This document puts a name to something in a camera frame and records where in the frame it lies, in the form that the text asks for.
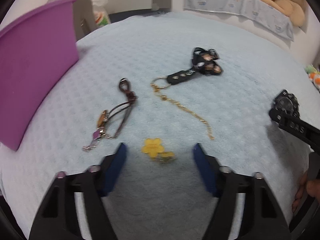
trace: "blue gripper pad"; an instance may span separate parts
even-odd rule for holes
[[[126,158],[127,146],[124,143],[121,143],[115,154],[106,156],[103,160],[101,167],[103,167],[105,162],[111,163],[107,170],[104,172],[104,175],[102,175],[104,177],[104,182],[102,184],[101,190],[98,191],[101,197],[107,196],[108,193],[113,190]]]
[[[207,156],[203,151],[200,143],[197,143],[193,147],[193,158],[197,164],[198,170],[200,172],[202,181],[206,187],[206,190],[212,193],[213,196],[218,197],[219,193],[216,187],[216,172],[207,158],[214,158]]]

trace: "yellow flower hair clip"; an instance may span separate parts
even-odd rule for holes
[[[144,146],[141,148],[143,153],[148,154],[153,160],[169,162],[175,159],[173,152],[165,152],[161,145],[161,139],[145,139]]]

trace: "gold chain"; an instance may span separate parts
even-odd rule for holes
[[[153,92],[157,97],[160,97],[161,100],[163,101],[169,101],[170,103],[176,105],[177,107],[179,107],[180,109],[182,109],[183,111],[192,114],[194,117],[196,117],[197,119],[199,119],[201,122],[203,122],[206,127],[207,127],[207,132],[208,132],[208,137],[210,140],[214,140],[214,137],[212,136],[212,128],[211,126],[208,124],[208,122],[206,120],[204,120],[201,116],[197,115],[196,113],[192,112],[191,110],[189,110],[188,108],[186,108],[185,106],[183,106],[182,104],[180,104],[180,102],[175,101],[171,98],[168,98],[166,95],[162,95],[160,93],[160,88],[154,84],[151,83],[151,87],[153,88]]]

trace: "textured blue fabric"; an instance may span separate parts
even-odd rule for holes
[[[303,66],[287,52],[245,30],[187,13],[131,17],[94,31],[77,45],[80,60],[44,99],[19,150],[0,148],[0,189],[26,236],[55,173],[82,172],[120,142],[128,147],[127,160],[114,191],[104,198],[120,240],[201,239],[216,201],[192,157],[197,142],[237,173],[262,172],[291,219],[309,150],[280,131],[268,110],[285,88],[298,98],[301,118],[319,128],[320,97]],[[153,78],[188,69],[194,47],[216,49],[224,73],[198,74],[163,93],[206,119],[214,141],[198,119],[161,101],[150,87]],[[118,89],[123,77],[139,97],[127,124],[117,139],[81,151],[100,113],[125,101]],[[160,165],[141,153],[144,139],[156,137],[176,154],[175,162]],[[83,237],[90,239],[81,196],[76,199]],[[230,237],[237,234],[240,214],[238,208]]]
[[[260,0],[185,0],[185,8],[242,15],[273,33],[293,41],[290,18]]]

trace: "beige plush toy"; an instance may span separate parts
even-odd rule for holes
[[[292,0],[261,0],[284,15],[288,16],[294,26],[301,27],[305,21],[304,11],[301,6]]]

